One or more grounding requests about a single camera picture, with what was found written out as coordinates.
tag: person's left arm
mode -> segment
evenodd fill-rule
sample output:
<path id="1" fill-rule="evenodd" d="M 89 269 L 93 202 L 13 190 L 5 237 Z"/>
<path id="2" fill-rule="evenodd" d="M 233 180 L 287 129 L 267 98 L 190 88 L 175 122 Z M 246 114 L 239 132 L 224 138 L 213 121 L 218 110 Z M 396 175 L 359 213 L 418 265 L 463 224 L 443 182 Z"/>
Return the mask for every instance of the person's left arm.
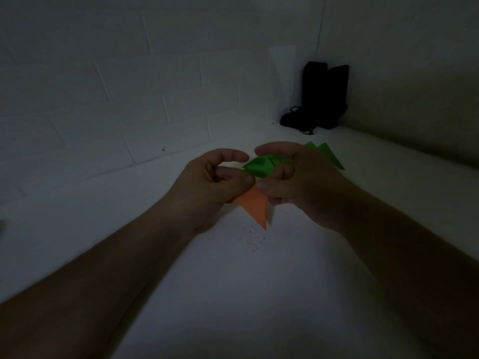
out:
<path id="1" fill-rule="evenodd" d="M 152 276 L 224 203 L 253 185 L 245 171 L 219 167 L 223 161 L 246 162 L 248 155 L 219 149 L 192 160 L 144 214 L 0 304 L 0 357 L 100 355 Z"/>

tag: white wall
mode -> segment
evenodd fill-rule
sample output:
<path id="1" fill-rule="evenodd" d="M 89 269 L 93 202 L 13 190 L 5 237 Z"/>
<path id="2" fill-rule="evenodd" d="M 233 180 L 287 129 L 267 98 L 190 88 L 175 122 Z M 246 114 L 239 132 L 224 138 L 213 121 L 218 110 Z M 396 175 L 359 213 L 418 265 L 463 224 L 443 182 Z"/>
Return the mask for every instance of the white wall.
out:
<path id="1" fill-rule="evenodd" d="M 323 0 L 0 0 L 0 203 L 258 129 Z"/>
<path id="2" fill-rule="evenodd" d="M 317 57 L 349 64 L 341 124 L 479 167 L 479 0 L 326 0 Z"/>

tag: green origami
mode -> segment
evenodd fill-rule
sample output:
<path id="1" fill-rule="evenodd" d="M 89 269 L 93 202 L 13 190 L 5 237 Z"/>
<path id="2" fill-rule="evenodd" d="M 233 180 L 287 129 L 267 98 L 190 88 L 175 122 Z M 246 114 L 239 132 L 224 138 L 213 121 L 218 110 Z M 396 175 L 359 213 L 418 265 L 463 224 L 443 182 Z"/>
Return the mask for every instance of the green origami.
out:
<path id="1" fill-rule="evenodd" d="M 313 142 L 308 142 L 305 146 L 316 147 Z M 320 144 L 318 146 L 318 149 L 321 150 L 321 152 L 323 152 L 329 158 L 333 165 L 335 165 L 340 170 L 344 170 L 343 165 L 333 154 L 327 143 Z M 279 155 L 258 156 L 245 164 L 245 166 L 243 166 L 243 169 L 249 174 L 256 176 L 257 178 L 265 178 L 272 173 L 276 166 L 286 160 L 288 160 L 287 157 Z"/>

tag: white brick wall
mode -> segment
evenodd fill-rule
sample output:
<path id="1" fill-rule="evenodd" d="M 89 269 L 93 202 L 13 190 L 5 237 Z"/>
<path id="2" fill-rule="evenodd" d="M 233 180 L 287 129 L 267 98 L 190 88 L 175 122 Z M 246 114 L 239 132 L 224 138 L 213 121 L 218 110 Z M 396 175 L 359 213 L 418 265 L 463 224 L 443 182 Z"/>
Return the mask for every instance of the white brick wall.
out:
<path id="1" fill-rule="evenodd" d="M 323 0 L 0 0 L 0 204 L 275 123 Z"/>

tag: folded orange paper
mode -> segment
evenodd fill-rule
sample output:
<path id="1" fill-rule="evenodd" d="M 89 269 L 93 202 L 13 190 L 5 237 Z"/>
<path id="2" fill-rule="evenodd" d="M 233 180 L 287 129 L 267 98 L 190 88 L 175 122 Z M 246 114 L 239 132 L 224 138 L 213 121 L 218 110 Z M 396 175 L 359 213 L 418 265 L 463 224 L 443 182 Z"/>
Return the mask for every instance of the folded orange paper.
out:
<path id="1" fill-rule="evenodd" d="M 246 193 L 233 199 L 233 203 L 239 204 L 251 215 L 260 226 L 266 230 L 266 206 L 268 197 L 260 193 L 256 186 L 253 186 Z"/>

